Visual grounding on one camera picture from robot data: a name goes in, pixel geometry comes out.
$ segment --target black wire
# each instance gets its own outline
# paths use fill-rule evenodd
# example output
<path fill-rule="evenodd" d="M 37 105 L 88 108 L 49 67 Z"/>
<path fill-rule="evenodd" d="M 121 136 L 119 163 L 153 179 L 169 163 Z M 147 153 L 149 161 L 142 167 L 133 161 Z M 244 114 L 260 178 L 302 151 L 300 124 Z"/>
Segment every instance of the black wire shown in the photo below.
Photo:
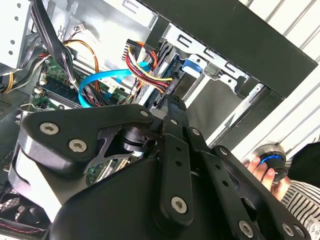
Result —
<path fill-rule="evenodd" d="M 19 86 L 23 85 L 25 82 L 27 82 L 28 79 L 31 77 L 31 75 L 32 75 L 35 67 L 37 66 L 37 64 L 38 64 L 40 61 L 42 61 L 42 58 L 36 58 L 36 59 L 32 62 L 31 66 L 30 66 L 30 69 L 29 69 L 29 71 L 27 72 L 27 74 L 25 75 L 25 77 L 24 77 L 23 79 L 21 79 L 20 81 L 16 82 L 15 84 L 13 84 L 12 89 L 15 89 L 16 87 L 19 87 Z"/>
<path fill-rule="evenodd" d="M 34 0 L 31 8 L 31 17 L 37 32 L 57 64 L 64 70 L 71 81 L 74 80 L 72 57 L 68 49 L 58 39 L 55 29 L 49 19 L 42 0 Z"/>
<path fill-rule="evenodd" d="M 26 49 L 26 53 L 23 59 L 23 62 L 21 64 L 21 66 L 19 67 L 19 69 L 24 69 L 28 63 L 30 62 L 30 59 L 32 57 L 32 55 L 34 54 L 37 42 L 39 40 L 39 36 L 35 37 L 32 42 L 30 43 L 30 45 L 28 46 L 28 48 Z"/>

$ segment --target wire bundle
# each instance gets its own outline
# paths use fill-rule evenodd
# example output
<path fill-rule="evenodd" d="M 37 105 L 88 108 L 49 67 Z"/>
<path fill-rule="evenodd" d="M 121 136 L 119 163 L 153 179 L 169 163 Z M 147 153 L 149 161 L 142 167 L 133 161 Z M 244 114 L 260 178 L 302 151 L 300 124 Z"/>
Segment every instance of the wire bundle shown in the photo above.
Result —
<path fill-rule="evenodd" d="M 158 61 L 157 61 L 157 56 L 154 51 L 150 52 L 147 50 L 147 53 L 150 54 L 151 58 L 153 59 L 153 64 L 152 67 L 154 68 L 157 66 Z M 170 81 L 173 79 L 171 77 L 169 78 L 158 78 L 155 76 L 150 75 L 147 73 L 145 70 L 143 70 L 138 64 L 136 59 L 134 58 L 131 48 L 128 48 L 128 53 L 125 56 L 125 62 L 130 70 L 130 72 L 137 78 L 139 79 L 142 83 L 148 84 L 150 86 L 155 87 L 158 89 L 162 94 L 165 92 L 165 90 L 168 88 Z"/>
<path fill-rule="evenodd" d="M 55 29 L 49 19 L 42 0 L 34 0 L 31 8 L 31 17 L 41 41 L 46 46 L 50 55 L 57 64 L 67 73 L 69 81 L 75 89 L 79 89 L 79 84 L 74 77 L 73 59 L 70 50 L 58 39 Z"/>

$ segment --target silver screw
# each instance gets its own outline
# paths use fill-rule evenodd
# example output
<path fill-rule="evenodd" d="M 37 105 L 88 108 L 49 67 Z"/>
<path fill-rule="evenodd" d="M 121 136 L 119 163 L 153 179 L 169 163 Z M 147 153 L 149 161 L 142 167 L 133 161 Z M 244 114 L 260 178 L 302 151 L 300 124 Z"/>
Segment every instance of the silver screw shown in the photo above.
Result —
<path fill-rule="evenodd" d="M 174 196 L 171 199 L 171 206 L 174 210 L 176 210 L 179 214 L 185 214 L 187 212 L 187 204 L 186 202 L 179 196 Z"/>
<path fill-rule="evenodd" d="M 198 136 L 200 135 L 200 132 L 199 132 L 197 129 L 195 129 L 195 128 L 192 129 L 192 132 L 193 132 L 195 135 L 198 135 Z"/>
<path fill-rule="evenodd" d="M 75 153 L 83 153 L 87 150 L 87 144 L 80 139 L 73 139 L 69 142 L 69 148 Z"/>
<path fill-rule="evenodd" d="M 302 237 L 305 237 L 305 233 L 304 231 L 302 231 L 302 229 L 298 226 L 298 225 L 293 225 L 295 230 L 302 236 Z"/>
<path fill-rule="evenodd" d="M 140 111 L 140 113 L 141 113 L 143 116 L 145 116 L 145 117 L 148 117 L 148 116 L 149 116 L 149 114 L 148 114 L 147 112 L 145 112 L 145 111 Z"/>
<path fill-rule="evenodd" d="M 222 147 L 220 147 L 220 152 L 222 152 L 223 155 L 228 155 L 227 151 L 224 150 Z"/>
<path fill-rule="evenodd" d="M 176 120 L 171 119 L 170 121 L 171 121 L 173 124 L 178 125 L 178 123 L 177 123 L 177 121 L 176 121 Z"/>
<path fill-rule="evenodd" d="M 282 227 L 283 227 L 283 230 L 291 237 L 293 237 L 295 234 L 294 234 L 294 231 L 292 231 L 291 227 L 289 227 L 288 224 L 286 223 L 282 223 Z"/>
<path fill-rule="evenodd" d="M 251 226 L 249 223 L 246 221 L 240 220 L 239 221 L 239 228 L 241 232 L 244 233 L 248 238 L 252 239 L 254 237 L 254 231 L 252 230 Z"/>
<path fill-rule="evenodd" d="M 44 122 L 40 125 L 40 131 L 44 134 L 54 135 L 59 132 L 59 127 L 51 122 Z"/>

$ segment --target red wire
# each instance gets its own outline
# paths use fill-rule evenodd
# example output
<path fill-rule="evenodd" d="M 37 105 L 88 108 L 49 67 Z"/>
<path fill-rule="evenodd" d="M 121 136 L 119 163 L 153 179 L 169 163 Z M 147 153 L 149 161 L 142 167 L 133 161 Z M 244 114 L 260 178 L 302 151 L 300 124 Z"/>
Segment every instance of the red wire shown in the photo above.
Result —
<path fill-rule="evenodd" d="M 8 229 L 11 229 L 13 231 L 16 231 L 16 232 L 19 232 L 19 233 L 24 233 L 24 234 L 33 234 L 33 233 L 38 233 L 38 232 L 41 232 L 41 230 L 35 230 L 35 231 L 23 231 L 23 230 L 20 230 L 20 229 L 16 229 L 12 226 L 9 226 L 9 225 L 6 225 L 6 224 L 3 224 L 3 223 L 0 223 L 0 226 L 3 226 L 3 227 L 6 227 Z"/>
<path fill-rule="evenodd" d="M 134 67 L 131 65 L 131 63 L 129 62 L 129 57 L 128 57 L 128 56 L 126 56 L 125 62 L 126 62 L 126 64 L 128 65 L 128 67 L 129 67 L 130 70 L 132 70 L 136 75 L 139 76 L 139 78 L 143 79 L 143 80 L 146 81 L 147 83 L 151 83 L 151 84 L 154 84 L 154 85 L 163 86 L 163 87 L 165 87 L 165 88 L 168 87 L 168 84 L 167 84 L 167 83 L 150 79 L 150 78 L 148 78 L 147 76 L 145 76 L 144 74 L 142 74 L 139 70 L 137 70 L 136 68 L 134 68 Z"/>
<path fill-rule="evenodd" d="M 154 87 L 156 87 L 158 90 L 160 90 L 159 88 L 162 87 L 168 87 L 164 82 L 157 82 L 157 81 L 153 81 L 149 78 L 147 78 L 146 76 L 144 76 L 140 71 L 136 70 L 135 68 L 133 68 L 133 66 L 131 65 L 131 63 L 129 62 L 129 57 L 128 55 L 125 56 L 125 62 L 129 68 L 129 70 L 131 70 L 132 72 L 134 72 L 139 78 L 141 78 L 143 81 L 153 85 Z"/>

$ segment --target yellow wire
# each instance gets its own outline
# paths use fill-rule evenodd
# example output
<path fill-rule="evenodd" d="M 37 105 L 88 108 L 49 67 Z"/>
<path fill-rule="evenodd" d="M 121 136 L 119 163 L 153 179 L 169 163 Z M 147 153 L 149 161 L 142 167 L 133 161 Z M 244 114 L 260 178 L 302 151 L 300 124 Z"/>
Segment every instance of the yellow wire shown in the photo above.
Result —
<path fill-rule="evenodd" d="M 163 90 L 161 90 L 160 88 L 158 88 L 157 86 L 155 86 L 155 85 L 153 85 L 153 84 L 151 84 L 151 83 L 149 83 L 149 82 L 146 82 L 146 81 L 144 81 L 144 80 L 142 80 L 139 76 L 137 76 L 133 71 L 131 71 L 130 70 L 130 72 L 137 78 L 137 79 L 139 79 L 141 82 L 143 82 L 143 83 L 145 83 L 145 84 L 148 84 L 148 85 L 150 85 L 150 86 L 152 86 L 152 87 L 155 87 L 156 89 L 158 89 L 159 91 L 160 91 L 160 93 L 164 93 L 164 91 Z"/>
<path fill-rule="evenodd" d="M 131 49 L 130 47 L 128 48 L 128 53 L 132 55 L 131 53 Z M 146 75 L 148 78 L 152 79 L 152 80 L 156 80 L 156 81 L 172 81 L 173 78 L 172 77 L 169 77 L 169 78 L 158 78 L 158 77 L 155 77 L 155 76 L 152 76 L 150 75 L 149 73 L 147 73 L 145 70 L 143 70 L 138 64 L 137 62 L 133 62 L 134 66 L 140 70 L 140 72 L 142 72 L 144 75 Z"/>
<path fill-rule="evenodd" d="M 9 83 L 8 83 L 8 86 L 6 87 L 6 90 L 4 91 L 4 93 L 7 94 L 12 89 L 13 85 L 14 85 L 14 74 L 10 73 Z"/>

